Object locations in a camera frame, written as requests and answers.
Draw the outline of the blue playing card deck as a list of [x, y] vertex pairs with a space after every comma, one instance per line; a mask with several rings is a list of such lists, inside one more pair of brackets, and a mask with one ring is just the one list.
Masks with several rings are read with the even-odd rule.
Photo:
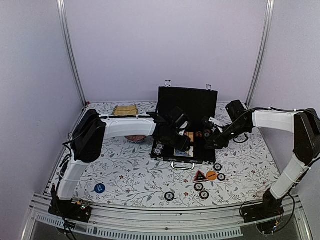
[[191, 146], [189, 148], [189, 150], [186, 150], [186, 151], [181, 151], [181, 150], [178, 150], [178, 149], [174, 149], [173, 155], [176, 156], [176, 157], [193, 158], [194, 157], [194, 147]]

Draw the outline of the black triangular all-in button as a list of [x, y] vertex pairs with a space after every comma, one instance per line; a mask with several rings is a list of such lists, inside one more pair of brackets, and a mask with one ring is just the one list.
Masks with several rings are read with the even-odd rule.
[[200, 170], [196, 173], [196, 176], [193, 180], [194, 183], [207, 182], [207, 181], [208, 181], [208, 178]]

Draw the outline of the black poker set case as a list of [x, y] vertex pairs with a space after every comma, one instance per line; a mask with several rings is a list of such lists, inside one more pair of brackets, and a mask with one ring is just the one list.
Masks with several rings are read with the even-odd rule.
[[213, 133], [218, 92], [205, 89], [160, 86], [154, 113], [159, 126], [153, 135], [151, 158], [157, 161], [214, 165], [215, 149], [206, 146]]

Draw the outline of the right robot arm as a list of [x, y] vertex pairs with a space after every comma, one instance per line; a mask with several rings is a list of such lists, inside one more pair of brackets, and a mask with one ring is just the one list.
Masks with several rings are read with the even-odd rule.
[[214, 117], [203, 119], [211, 131], [205, 148], [220, 150], [241, 135], [259, 130], [266, 141], [281, 174], [263, 194], [259, 206], [262, 218], [269, 218], [278, 210], [278, 203], [320, 159], [320, 116], [314, 108], [280, 109], [276, 107], [245, 108], [239, 100], [225, 107], [230, 119], [223, 124]]

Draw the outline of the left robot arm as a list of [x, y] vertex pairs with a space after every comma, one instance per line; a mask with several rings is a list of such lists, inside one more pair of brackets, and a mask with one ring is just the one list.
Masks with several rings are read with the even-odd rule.
[[191, 140], [184, 134], [191, 121], [178, 107], [165, 115], [147, 112], [145, 115], [106, 115], [95, 109], [88, 110], [72, 133], [63, 143], [68, 154], [63, 159], [55, 188], [55, 209], [63, 216], [74, 213], [69, 202], [73, 192], [90, 163], [101, 155], [105, 139], [126, 136], [151, 136], [154, 140], [176, 150], [186, 152]]

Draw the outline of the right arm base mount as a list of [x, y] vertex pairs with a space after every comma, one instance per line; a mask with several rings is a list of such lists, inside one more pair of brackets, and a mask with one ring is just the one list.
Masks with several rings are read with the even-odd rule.
[[282, 200], [273, 203], [253, 203], [247, 201], [241, 205], [239, 214], [245, 223], [273, 218], [284, 213], [282, 202]]

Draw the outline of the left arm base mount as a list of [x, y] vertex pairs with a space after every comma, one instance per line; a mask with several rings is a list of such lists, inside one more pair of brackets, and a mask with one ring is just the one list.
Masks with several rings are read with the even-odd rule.
[[92, 208], [90, 206], [83, 208], [81, 205], [73, 203], [72, 200], [57, 200], [56, 202], [52, 200], [48, 212], [68, 220], [88, 223]]

